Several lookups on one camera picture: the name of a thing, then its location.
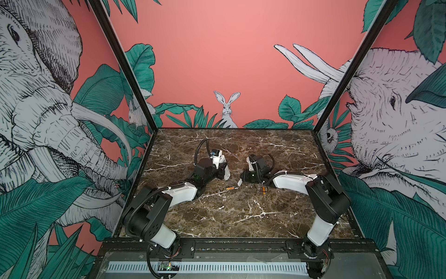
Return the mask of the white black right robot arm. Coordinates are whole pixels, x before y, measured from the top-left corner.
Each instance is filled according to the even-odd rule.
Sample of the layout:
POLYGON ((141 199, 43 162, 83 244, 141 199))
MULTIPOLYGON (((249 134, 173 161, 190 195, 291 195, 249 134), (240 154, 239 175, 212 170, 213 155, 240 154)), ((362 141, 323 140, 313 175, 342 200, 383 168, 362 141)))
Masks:
POLYGON ((302 250, 306 257, 328 257, 329 236, 339 219, 348 211, 351 199, 337 178, 324 171, 319 174, 302 174, 270 166, 263 156, 249 155, 248 168, 240 175, 239 183, 261 184, 263 187, 286 189, 309 196, 316 217, 307 232, 302 250))

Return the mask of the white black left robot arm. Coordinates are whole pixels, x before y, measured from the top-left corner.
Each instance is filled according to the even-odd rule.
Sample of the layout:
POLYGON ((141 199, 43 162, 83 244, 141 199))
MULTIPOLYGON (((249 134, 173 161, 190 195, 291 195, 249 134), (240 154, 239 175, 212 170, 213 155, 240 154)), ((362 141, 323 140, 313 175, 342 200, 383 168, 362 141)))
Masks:
POLYGON ((212 156, 198 161, 194 172, 179 184, 143 188, 123 212, 125 233, 174 253, 180 246, 180 237, 164 224, 168 210, 198 199, 214 179, 227 181, 230 176, 225 156, 212 156))

